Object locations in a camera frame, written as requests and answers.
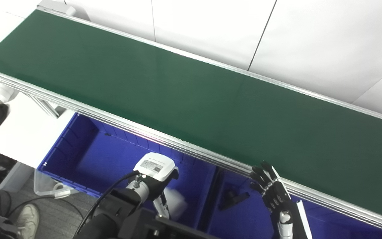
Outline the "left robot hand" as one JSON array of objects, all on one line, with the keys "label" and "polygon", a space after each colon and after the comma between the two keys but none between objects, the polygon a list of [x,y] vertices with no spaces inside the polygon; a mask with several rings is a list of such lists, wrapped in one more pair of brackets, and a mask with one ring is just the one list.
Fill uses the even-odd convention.
[{"label": "left robot hand", "polygon": [[135,165],[138,175],[127,186],[134,190],[142,202],[151,201],[159,216],[171,219],[168,202],[179,202],[179,196],[167,196],[168,184],[179,178],[179,170],[173,159],[159,153],[145,154]]}]

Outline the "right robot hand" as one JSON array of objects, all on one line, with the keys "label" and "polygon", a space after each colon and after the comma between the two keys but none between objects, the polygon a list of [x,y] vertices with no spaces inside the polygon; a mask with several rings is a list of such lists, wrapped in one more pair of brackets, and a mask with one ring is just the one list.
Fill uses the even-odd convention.
[{"label": "right robot hand", "polygon": [[275,168],[263,161],[250,172],[250,188],[261,194],[270,212],[273,239],[312,239],[302,200],[293,201]]}]

